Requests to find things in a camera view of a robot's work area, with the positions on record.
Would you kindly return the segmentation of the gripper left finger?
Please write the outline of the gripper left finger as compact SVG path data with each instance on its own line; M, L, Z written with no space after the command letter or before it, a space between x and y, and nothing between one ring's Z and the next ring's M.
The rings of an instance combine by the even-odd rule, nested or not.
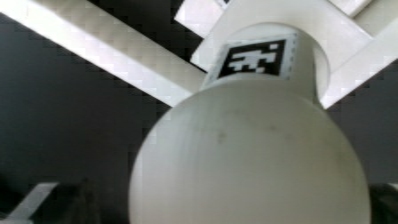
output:
M86 181L77 184L40 182L0 224L95 224L95 195Z

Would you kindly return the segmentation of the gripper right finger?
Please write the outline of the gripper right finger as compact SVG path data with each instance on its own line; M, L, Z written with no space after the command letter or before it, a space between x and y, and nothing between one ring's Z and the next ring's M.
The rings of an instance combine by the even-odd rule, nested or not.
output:
M398 189L388 184L369 186L370 224L398 224Z

